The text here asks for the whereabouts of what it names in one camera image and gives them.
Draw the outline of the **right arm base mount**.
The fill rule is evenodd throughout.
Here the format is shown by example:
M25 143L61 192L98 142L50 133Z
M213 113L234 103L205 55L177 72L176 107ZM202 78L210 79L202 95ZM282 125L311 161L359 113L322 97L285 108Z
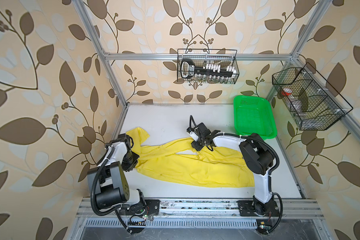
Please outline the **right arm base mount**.
M241 217L279 217L280 211L274 199L262 203L256 199L237 201Z

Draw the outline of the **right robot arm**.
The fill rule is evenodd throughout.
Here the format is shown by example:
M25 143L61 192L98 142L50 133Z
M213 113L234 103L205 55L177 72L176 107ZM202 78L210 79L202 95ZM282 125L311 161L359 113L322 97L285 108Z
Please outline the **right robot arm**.
M187 128L187 133L193 139L191 146L201 151L203 147L213 150L214 147L224 147L241 152L246 166L254 174L255 193L253 196L254 213L258 216L267 215L275 208L276 195L272 191L272 172L280 165L276 151L258 134L239 136L210 131L204 123L192 127L193 119Z

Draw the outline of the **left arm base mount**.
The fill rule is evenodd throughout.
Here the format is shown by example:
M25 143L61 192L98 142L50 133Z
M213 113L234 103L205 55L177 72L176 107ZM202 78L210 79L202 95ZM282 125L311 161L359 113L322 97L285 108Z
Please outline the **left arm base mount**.
M153 200L145 200L144 202L139 202L138 204L127 206L125 204L122 205L121 210L119 213L125 216L156 216L160 210L160 200L153 199Z

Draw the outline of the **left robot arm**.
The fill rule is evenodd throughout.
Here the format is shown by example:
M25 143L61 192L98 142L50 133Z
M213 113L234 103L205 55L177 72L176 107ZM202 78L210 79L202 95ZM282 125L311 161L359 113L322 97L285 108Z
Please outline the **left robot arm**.
M144 195L139 189L130 189L125 172L132 171L139 155L132 151L134 141L127 134L120 134L105 144L106 153L96 168L87 173L90 202L93 212L105 216L120 208L129 215L147 212Z

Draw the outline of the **yellow trousers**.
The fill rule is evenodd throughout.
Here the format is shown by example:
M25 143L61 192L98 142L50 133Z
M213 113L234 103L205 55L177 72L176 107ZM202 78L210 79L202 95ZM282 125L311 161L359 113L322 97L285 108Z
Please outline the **yellow trousers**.
M197 187L254 187L254 175L241 152L224 147L213 151L192 148L192 138L183 138L159 146L145 146L148 132L137 127L127 132L133 139L133 152L139 155L136 170L147 177Z

